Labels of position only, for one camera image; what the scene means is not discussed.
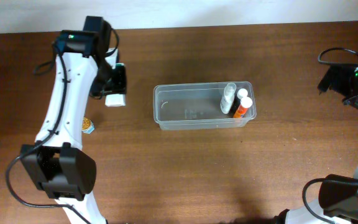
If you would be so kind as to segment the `green white medicine box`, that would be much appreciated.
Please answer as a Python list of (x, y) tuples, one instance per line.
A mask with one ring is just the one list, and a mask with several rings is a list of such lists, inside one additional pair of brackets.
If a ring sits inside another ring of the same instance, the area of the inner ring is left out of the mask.
[(105, 97), (105, 105), (107, 107), (120, 107), (126, 105), (125, 94), (111, 94)]

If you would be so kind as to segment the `small jar gold lid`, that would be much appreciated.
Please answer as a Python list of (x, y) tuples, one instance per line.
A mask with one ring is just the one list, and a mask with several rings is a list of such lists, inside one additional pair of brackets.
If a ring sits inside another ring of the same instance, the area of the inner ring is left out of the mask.
[(93, 124), (92, 120), (90, 120), (88, 118), (83, 118), (81, 130), (85, 134), (91, 134), (94, 131), (94, 124)]

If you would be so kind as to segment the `orange tablet tube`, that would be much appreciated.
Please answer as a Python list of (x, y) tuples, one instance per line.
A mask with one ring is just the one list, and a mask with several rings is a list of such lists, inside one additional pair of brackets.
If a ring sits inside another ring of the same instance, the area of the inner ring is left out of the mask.
[(253, 105), (253, 101), (250, 97), (243, 97), (240, 100), (240, 105), (237, 107), (236, 112), (233, 115), (233, 118), (242, 118), (247, 110)]

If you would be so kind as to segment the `black bottle white cap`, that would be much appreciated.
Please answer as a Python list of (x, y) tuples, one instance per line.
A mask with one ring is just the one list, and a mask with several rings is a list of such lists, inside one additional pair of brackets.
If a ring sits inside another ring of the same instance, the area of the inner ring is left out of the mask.
[(236, 92), (232, 107), (229, 111), (229, 115), (233, 116), (241, 104), (241, 99), (248, 96), (248, 91), (245, 88), (241, 88)]

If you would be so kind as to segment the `white tube bottle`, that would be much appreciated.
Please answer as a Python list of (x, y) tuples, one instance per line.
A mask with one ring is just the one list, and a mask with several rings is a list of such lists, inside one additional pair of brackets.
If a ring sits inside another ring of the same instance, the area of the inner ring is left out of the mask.
[(224, 114), (228, 114), (232, 107), (236, 88), (237, 87), (235, 83), (228, 83), (223, 90), (223, 96), (221, 98), (220, 108)]

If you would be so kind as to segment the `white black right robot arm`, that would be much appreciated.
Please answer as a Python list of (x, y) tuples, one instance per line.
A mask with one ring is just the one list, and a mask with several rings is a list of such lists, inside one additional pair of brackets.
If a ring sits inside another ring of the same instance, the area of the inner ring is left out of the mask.
[[(324, 55), (318, 62), (329, 66), (318, 84), (318, 91), (328, 90), (342, 95), (342, 103), (358, 111), (358, 62), (330, 62)], [(358, 223), (358, 165), (351, 176), (329, 174), (308, 181), (301, 190), (302, 207), (286, 209), (272, 218), (272, 223)]]

